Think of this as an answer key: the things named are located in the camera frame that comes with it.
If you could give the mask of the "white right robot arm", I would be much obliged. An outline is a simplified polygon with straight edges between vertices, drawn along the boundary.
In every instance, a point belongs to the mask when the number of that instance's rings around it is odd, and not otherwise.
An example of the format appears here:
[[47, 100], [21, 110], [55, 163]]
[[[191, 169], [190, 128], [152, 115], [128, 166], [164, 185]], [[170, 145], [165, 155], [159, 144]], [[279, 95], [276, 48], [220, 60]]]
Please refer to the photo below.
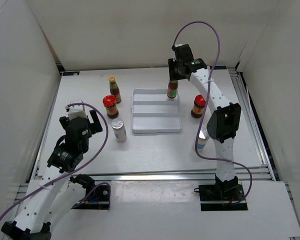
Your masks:
[[234, 165], [234, 140], [239, 129], [241, 106], [230, 102], [211, 78], [212, 70], [207, 69], [202, 59], [183, 63], [181, 60], [168, 59], [171, 80], [187, 79], [201, 95], [206, 96], [206, 106], [211, 117], [206, 129], [213, 140], [217, 162], [214, 193], [220, 200], [234, 195], [238, 177]]

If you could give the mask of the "tall sauce bottle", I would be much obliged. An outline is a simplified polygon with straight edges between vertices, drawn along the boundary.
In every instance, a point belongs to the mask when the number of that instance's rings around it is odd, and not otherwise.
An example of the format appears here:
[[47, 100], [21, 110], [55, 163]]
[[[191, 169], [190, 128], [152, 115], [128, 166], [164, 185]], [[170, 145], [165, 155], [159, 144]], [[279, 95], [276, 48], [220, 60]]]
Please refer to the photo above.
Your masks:
[[109, 81], [109, 90], [110, 94], [115, 97], [116, 103], [119, 104], [122, 101], [120, 89], [117, 85], [116, 78], [114, 76], [110, 76], [108, 78]]
[[167, 97], [170, 99], [174, 99], [177, 96], [177, 93], [178, 93], [178, 81], [177, 80], [169, 81], [167, 87]]

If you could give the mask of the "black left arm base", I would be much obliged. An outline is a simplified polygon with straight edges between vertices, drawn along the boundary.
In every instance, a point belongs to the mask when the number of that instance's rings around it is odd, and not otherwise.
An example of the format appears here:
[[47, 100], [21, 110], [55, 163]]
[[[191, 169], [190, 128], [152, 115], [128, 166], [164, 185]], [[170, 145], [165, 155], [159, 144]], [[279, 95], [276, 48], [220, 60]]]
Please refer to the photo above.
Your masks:
[[109, 210], [111, 208], [111, 185], [101, 182], [94, 187], [89, 187], [86, 194], [92, 191], [84, 200], [76, 203], [74, 210]]

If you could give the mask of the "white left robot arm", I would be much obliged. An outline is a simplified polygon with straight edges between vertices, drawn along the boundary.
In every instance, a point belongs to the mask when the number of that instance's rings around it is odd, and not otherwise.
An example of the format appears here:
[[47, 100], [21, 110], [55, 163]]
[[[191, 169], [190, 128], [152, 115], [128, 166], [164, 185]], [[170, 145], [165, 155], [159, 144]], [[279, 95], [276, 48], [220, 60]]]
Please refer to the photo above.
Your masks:
[[68, 116], [59, 119], [65, 135], [61, 136], [47, 161], [38, 188], [21, 199], [27, 204], [14, 220], [6, 221], [1, 232], [12, 240], [49, 240], [52, 228], [76, 203], [90, 200], [95, 194], [95, 181], [85, 175], [72, 175], [89, 150], [89, 139], [102, 132], [104, 116], [96, 109], [90, 117], [74, 104], [67, 107]]

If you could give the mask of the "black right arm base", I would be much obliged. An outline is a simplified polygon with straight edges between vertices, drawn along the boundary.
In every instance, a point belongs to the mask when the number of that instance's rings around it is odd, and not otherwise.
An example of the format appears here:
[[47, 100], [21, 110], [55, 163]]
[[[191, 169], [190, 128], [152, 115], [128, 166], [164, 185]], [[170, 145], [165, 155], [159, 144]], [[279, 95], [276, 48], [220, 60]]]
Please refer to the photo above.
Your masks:
[[200, 210], [202, 212], [217, 212], [217, 211], [247, 211], [248, 205], [245, 200], [243, 186], [239, 184], [235, 190], [227, 193], [226, 196], [221, 196], [217, 193], [214, 185], [199, 185], [193, 190], [199, 194]]

